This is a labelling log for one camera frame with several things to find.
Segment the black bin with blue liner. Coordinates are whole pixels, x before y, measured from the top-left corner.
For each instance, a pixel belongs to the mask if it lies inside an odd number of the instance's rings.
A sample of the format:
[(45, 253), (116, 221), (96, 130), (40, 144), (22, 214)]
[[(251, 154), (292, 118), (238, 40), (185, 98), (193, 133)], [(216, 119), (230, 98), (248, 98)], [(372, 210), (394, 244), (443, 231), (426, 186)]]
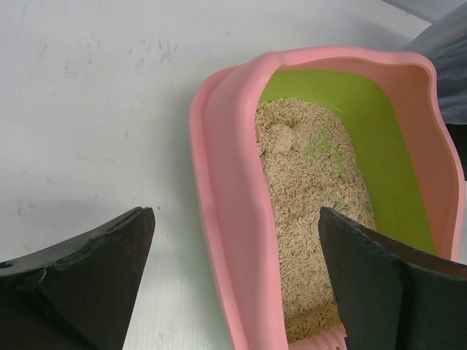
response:
[(466, 164), (466, 5), (437, 20), (403, 51), (424, 55), (435, 66), (444, 123), (462, 164)]

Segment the pink cat litter box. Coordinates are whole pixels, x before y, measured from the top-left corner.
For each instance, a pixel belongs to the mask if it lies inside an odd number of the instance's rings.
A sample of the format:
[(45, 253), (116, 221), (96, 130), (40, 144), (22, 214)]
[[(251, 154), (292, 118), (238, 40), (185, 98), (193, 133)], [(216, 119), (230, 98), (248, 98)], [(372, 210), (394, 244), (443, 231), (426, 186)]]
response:
[[(375, 232), (461, 263), (464, 174), (441, 118), (433, 64), (413, 52), (361, 47), (265, 53), (206, 79), (189, 116), (200, 216), (235, 349), (290, 348), (253, 130), (255, 103), (287, 94), (336, 108), (350, 124), (376, 203)], [(342, 325), (296, 348), (348, 349), (346, 336)]]

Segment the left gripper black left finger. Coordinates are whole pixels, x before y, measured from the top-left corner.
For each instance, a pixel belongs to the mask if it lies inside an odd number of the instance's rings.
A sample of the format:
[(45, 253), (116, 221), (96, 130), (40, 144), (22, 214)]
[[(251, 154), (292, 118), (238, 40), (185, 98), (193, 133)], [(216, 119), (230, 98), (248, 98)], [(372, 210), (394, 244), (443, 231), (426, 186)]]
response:
[(1, 263), (2, 349), (121, 349), (155, 230), (136, 207)]

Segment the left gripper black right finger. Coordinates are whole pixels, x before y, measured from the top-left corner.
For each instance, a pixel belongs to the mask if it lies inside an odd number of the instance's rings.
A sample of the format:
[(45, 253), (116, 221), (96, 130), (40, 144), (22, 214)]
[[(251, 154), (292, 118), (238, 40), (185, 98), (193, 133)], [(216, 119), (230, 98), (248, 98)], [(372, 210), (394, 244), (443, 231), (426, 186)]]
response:
[(348, 349), (466, 348), (464, 264), (328, 207), (318, 230)]

